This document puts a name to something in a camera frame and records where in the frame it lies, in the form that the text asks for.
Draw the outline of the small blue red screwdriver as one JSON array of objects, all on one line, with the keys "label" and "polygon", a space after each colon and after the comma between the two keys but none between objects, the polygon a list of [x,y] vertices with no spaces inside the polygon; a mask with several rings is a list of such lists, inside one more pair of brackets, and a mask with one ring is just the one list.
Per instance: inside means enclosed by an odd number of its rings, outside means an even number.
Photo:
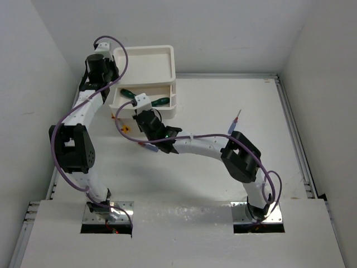
[{"label": "small blue red screwdriver", "polygon": [[138,143],[141,147],[147,149],[147,150],[151,150],[153,152],[158,152],[159,149],[155,146],[155,145],[151,145],[150,143],[143,143],[143,142],[139,142]]}]

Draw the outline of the long green screwdriver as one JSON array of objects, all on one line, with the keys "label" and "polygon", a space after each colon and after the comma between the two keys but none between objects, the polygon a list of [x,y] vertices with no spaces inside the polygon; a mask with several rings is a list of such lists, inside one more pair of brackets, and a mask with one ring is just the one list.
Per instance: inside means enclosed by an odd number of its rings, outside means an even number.
[{"label": "long green screwdriver", "polygon": [[134,99],[136,97],[136,95],[133,92],[124,88],[120,90],[120,94],[129,99]]}]

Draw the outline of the white drawer container box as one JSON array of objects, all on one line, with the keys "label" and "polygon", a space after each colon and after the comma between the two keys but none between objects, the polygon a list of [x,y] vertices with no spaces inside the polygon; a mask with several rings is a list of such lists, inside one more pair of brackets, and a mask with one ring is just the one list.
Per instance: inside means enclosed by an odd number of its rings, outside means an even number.
[{"label": "white drawer container box", "polygon": [[113,56],[119,71],[126,72],[122,87],[143,87],[176,83],[175,56],[171,45],[117,47]]}]

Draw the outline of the blue handled screwdriver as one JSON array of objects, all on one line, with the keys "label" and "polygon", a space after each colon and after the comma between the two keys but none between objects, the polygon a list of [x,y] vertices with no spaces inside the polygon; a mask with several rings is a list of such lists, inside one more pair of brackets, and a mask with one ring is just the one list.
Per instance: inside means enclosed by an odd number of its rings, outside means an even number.
[{"label": "blue handled screwdriver", "polygon": [[241,109],[239,110],[237,116],[233,119],[229,129],[228,129],[228,134],[231,135],[233,133],[233,131],[235,130],[236,126],[237,126],[237,123],[238,123],[238,119],[239,119],[239,115],[241,113]]}]

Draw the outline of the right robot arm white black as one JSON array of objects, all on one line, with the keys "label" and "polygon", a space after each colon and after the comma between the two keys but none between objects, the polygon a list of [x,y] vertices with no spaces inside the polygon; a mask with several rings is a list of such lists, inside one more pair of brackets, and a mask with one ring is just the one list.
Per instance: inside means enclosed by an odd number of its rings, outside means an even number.
[{"label": "right robot arm white black", "polygon": [[267,193],[266,182],[272,181],[261,163],[261,152],[241,132],[192,135],[181,128],[164,125],[150,110],[134,115],[133,119],[151,144],[164,153],[195,154],[221,161],[229,175],[243,184],[251,217],[256,221],[265,218],[276,191],[272,186],[272,192]]}]

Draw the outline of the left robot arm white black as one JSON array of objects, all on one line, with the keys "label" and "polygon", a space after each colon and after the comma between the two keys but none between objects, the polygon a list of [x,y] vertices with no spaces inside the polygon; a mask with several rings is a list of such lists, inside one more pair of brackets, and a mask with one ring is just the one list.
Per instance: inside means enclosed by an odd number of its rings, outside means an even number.
[{"label": "left robot arm white black", "polygon": [[105,215],[111,193],[93,168],[95,150],[88,128],[107,99],[109,84],[118,79],[118,70],[110,53],[104,52],[89,55],[85,67],[75,109],[49,129],[51,153],[65,181],[86,194],[90,212]]}]

